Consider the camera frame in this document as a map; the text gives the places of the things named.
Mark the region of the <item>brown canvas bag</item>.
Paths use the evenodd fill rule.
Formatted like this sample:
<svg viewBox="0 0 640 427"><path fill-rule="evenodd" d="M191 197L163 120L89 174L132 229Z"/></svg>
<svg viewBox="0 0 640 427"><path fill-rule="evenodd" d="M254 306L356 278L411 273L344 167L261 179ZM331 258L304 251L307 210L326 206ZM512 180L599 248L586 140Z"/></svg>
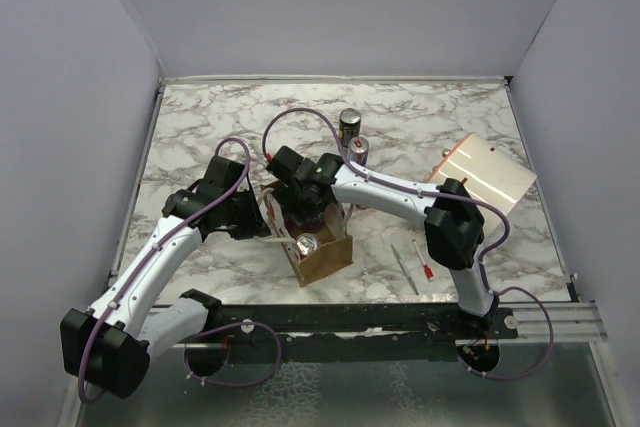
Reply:
<svg viewBox="0 0 640 427"><path fill-rule="evenodd" d="M330 204L324 211L327 226L321 230L309 231L296 226L282 211L274 197L279 182L260 186L258 204L265 208L267 224L278 240L297 278L300 287L324 279L353 263L353 237L347 233L348 214L340 204ZM319 249L306 258L297 251L296 238L302 233L314 234L321 243Z"/></svg>

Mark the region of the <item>silver red beverage can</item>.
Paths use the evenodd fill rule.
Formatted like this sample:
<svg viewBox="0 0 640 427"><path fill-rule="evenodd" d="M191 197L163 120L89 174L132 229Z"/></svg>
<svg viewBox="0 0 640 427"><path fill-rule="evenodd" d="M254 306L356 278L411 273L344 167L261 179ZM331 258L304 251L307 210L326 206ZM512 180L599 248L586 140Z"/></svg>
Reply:
<svg viewBox="0 0 640 427"><path fill-rule="evenodd" d="M348 159L352 163L366 166L368 162L370 145L366 138L353 137L348 144Z"/></svg>

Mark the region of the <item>black beverage can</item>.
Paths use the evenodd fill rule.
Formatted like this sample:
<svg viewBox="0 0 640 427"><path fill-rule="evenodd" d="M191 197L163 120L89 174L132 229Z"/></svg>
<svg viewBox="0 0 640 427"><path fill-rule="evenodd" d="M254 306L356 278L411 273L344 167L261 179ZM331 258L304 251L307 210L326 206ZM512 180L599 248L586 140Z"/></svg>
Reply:
<svg viewBox="0 0 640 427"><path fill-rule="evenodd" d="M350 141L360 135L362 117L359 111L347 108L339 115L339 137L341 145L347 149Z"/></svg>

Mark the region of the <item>purple soda can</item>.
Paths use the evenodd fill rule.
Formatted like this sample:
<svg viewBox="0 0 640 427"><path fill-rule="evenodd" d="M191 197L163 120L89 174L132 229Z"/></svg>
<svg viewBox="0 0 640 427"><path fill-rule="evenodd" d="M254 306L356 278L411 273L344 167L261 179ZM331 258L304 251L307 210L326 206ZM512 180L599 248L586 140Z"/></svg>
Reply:
<svg viewBox="0 0 640 427"><path fill-rule="evenodd" d="M325 213L320 213L314 216L311 220L309 220L305 224L305 228L308 229L309 231L321 230L327 226L327 222L328 222L327 215Z"/></svg>

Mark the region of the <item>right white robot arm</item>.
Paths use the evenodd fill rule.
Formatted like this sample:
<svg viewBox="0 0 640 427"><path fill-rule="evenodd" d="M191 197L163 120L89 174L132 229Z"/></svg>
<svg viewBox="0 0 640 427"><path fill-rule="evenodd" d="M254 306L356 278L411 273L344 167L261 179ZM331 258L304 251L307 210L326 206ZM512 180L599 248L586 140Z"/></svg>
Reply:
<svg viewBox="0 0 640 427"><path fill-rule="evenodd" d="M464 185L404 181L374 172L331 153L316 162L281 148L267 171L281 185L274 197L298 225L311 222L331 204L358 204L401 218L424 230L432 260L450 271L458 296L461 330L481 338L496 323L496 296L482 276L478 249L485 219Z"/></svg>

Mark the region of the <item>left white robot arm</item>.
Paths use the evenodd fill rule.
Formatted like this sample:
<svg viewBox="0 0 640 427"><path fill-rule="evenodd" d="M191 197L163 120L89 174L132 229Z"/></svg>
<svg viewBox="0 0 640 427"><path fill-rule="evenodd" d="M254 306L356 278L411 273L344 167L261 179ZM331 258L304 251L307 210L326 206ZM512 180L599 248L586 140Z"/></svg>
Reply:
<svg viewBox="0 0 640 427"><path fill-rule="evenodd" d="M115 284L86 310L70 309L64 315L63 366L76 377L83 403L105 393L129 397L152 360L181 340L206 342L231 329L256 327L251 320L224 323L220 300L195 289L163 312L151 311L176 270L216 231L234 240L268 236L252 189L225 191L199 184L172 194L150 239Z"/></svg>

